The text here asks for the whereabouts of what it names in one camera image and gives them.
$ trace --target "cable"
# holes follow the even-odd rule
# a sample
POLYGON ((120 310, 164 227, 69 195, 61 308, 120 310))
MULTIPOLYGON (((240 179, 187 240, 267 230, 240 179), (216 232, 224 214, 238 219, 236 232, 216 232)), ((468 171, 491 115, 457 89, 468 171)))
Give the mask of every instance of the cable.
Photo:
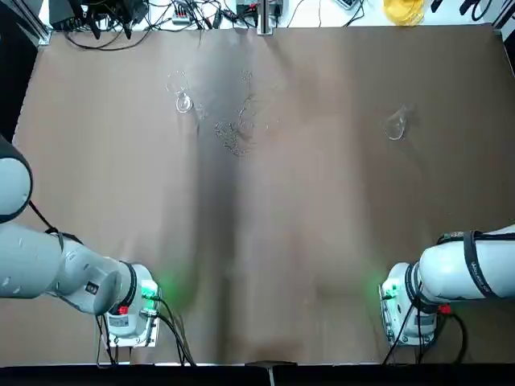
POLYGON ((160 318, 163 322, 165 322, 166 325, 168 326, 168 328, 171 330, 171 332, 175 336, 175 341, 179 344, 180 349, 182 350, 182 352, 184 353, 184 355, 186 357, 186 360, 190 363, 191 366, 196 366, 195 362, 193 361, 193 358, 187 353, 186 348, 184 347, 183 341, 180 339, 179 334, 177 333, 177 330, 175 329, 175 327, 170 323, 170 321, 168 319, 166 319, 161 314, 158 314, 157 317, 160 318))
POLYGON ((90 2, 85 4, 85 6, 99 6, 100 4, 104 4, 107 0, 100 0, 99 2, 90 2))
POLYGON ((424 344, 422 343, 422 332, 420 327, 420 309, 422 308, 422 299, 420 298, 420 294, 418 295, 418 307, 417 307, 417 324, 418 324, 418 358, 417 364, 422 362, 422 350, 424 348, 424 344))
POLYGON ((424 355, 427 354, 427 352, 438 342, 438 339, 440 335, 442 334, 443 328, 445 327, 445 323, 447 321, 447 318, 445 315, 442 315, 440 313, 436 314, 436 329, 435 329, 435 335, 433 337, 433 340, 431 340, 427 345, 425 345, 422 354, 419 356, 420 363, 422 362, 422 359, 424 355))
POLYGON ((464 357, 468 349, 467 327, 465 326, 465 322, 463 321, 463 319, 457 314, 448 314, 447 317, 456 320, 461 330, 461 346, 459 348, 459 352, 456 356, 456 359, 454 359, 454 361, 452 362, 454 364, 460 364, 464 361, 464 357))
POLYGON ((133 48, 133 47, 136 47, 138 46, 143 40, 145 40, 148 35, 153 31, 154 28, 157 27, 157 29, 159 31, 182 31, 184 29, 186 29, 187 27, 190 27, 190 25, 186 26, 185 28, 182 28, 180 30, 162 30, 161 28, 159 28, 159 26, 162 24, 162 23, 165 23, 162 21, 162 18, 164 17, 164 15, 168 12, 168 10, 171 8, 172 5, 174 5, 175 3, 174 2, 170 2, 168 5, 167 5, 167 8, 165 9, 165 11, 161 14, 161 16, 159 16, 159 18, 157 19, 156 23, 154 24, 151 24, 148 26, 147 28, 147 31, 146 33, 143 35, 143 37, 140 38, 140 40, 138 40, 136 43, 133 43, 133 44, 130 44, 128 46, 124 46, 124 47, 116 47, 116 48, 106 48, 107 46, 109 46, 111 43, 113 43, 121 34, 122 34, 122 31, 119 31, 118 34, 114 37, 114 39, 110 40, 108 43, 105 43, 105 44, 102 44, 101 46, 86 46, 84 44, 79 44, 77 43, 76 41, 74 41, 68 32, 66 32, 64 34, 64 36, 66 37, 66 40, 69 41, 70 43, 72 43, 74 46, 77 46, 79 48, 82 48, 82 49, 85 49, 85 50, 97 50, 97 51, 110 51, 110 52, 113 52, 113 51, 123 51, 123 50, 128 50, 130 48, 133 48))
POLYGON ((109 354, 109 359, 111 360, 111 363, 113 363, 113 355, 111 353, 111 342, 109 340, 109 326, 107 324, 107 320, 105 320, 105 314, 102 315, 102 322, 104 322, 105 327, 105 337, 107 339, 107 353, 109 354))
POLYGON ((225 8, 227 8, 228 10, 231 11, 231 9, 229 8, 229 6, 227 5, 227 1, 224 0, 224 4, 225 4, 225 8))
POLYGON ((484 8, 483 12, 481 12, 481 14, 479 16, 476 16, 476 9, 479 7, 479 4, 480 4, 480 0, 477 0, 477 3, 474 4, 474 7, 472 8, 472 20, 474 20, 475 22, 479 22, 483 18, 483 16, 486 15, 486 13, 488 12, 488 9, 492 5, 492 0, 488 0, 488 3, 486 5, 486 7, 484 8))
MULTIPOLYGON (((98 320, 98 316, 95 316, 95 321, 97 322, 97 326, 98 326, 98 346, 97 346, 97 367, 99 368, 104 368, 102 367, 99 363, 98 363, 98 360, 99 360, 99 357, 100 357, 100 342, 101 342, 101 339, 102 339, 102 325, 100 323, 100 321, 98 320)), ((117 361, 115 361, 113 359, 113 356, 111 355, 111 347, 109 346, 110 342, 109 342, 109 328, 107 327, 107 324, 105 323, 105 316, 102 315, 102 321, 104 323, 104 326, 105 326, 105 335, 107 336, 107 348, 106 348, 106 351, 107 351, 107 354, 109 356, 109 361, 111 363, 111 366, 113 366, 114 364, 117 364, 117 361)))
MULTIPOLYGON (((190 351, 190 347, 189 347, 189 344, 188 344, 187 339, 186 339, 186 332, 184 330, 184 321, 183 321, 183 319, 181 318, 180 315, 178 315, 178 317, 175 317, 174 313, 171 312, 170 307, 164 301, 163 298, 156 298, 156 300, 158 302, 161 302, 165 306, 165 308, 167 309, 167 312, 170 315, 170 320, 171 320, 172 326, 173 327, 177 326, 179 328, 179 333, 180 333, 180 336, 181 336, 181 338, 183 340, 184 349, 186 350, 186 353, 190 356, 190 358, 192 358, 192 352, 190 351)), ((181 361, 181 364, 184 365, 185 355, 181 355, 181 347, 179 345, 179 342, 176 342, 176 344, 177 344, 177 352, 179 353, 179 359, 181 361)))
POLYGON ((45 216, 43 216, 41 214, 41 212, 39 211, 39 209, 34 205, 34 203, 32 202, 32 200, 29 201, 29 206, 32 208, 32 210, 34 211, 34 213, 39 217, 39 219, 41 221, 44 222, 44 224, 47 226, 47 228, 54 228, 52 227, 52 225, 47 221, 47 219, 45 219, 45 216))
MULTIPOLYGON (((420 289, 422 288, 422 283, 418 285, 418 292, 420 292, 420 289)), ((395 347, 397 346, 399 339, 401 338, 402 331, 404 330, 404 327, 406 326, 406 323, 408 322, 408 318, 411 314, 411 311, 414 307, 414 302, 411 302, 410 308, 408 309, 408 312, 406 312, 406 316, 404 317, 404 320, 402 321, 401 329, 399 330, 399 333, 397 334, 397 338, 395 339, 395 342, 393 343, 393 346, 389 349, 388 354, 386 354, 385 359, 383 360, 382 364, 386 364, 388 362, 389 357, 392 355, 393 350, 395 350, 395 347)))
POLYGON ((290 28, 290 25, 291 25, 291 22, 293 22, 293 18, 295 17, 295 14, 297 13, 297 9, 299 8, 299 6, 304 2, 304 0, 300 0, 299 4, 297 4, 297 6, 295 7, 294 11, 293 11, 293 14, 291 15, 291 19, 290 21, 288 22, 288 25, 286 26, 286 28, 290 28))
POLYGON ((344 27, 348 27, 350 26, 352 23, 354 23, 356 20, 359 20, 361 18, 364 18, 365 17, 365 8, 363 8, 363 2, 365 0, 360 0, 360 6, 358 6, 356 12, 354 13, 354 15, 350 18, 350 20, 348 22, 346 22, 344 24, 344 27), (361 16, 357 17, 357 14, 358 12, 361 10, 361 16))
POLYGON ((147 2, 149 6, 157 6, 157 7, 165 7, 168 6, 167 4, 154 4, 153 2, 147 2))

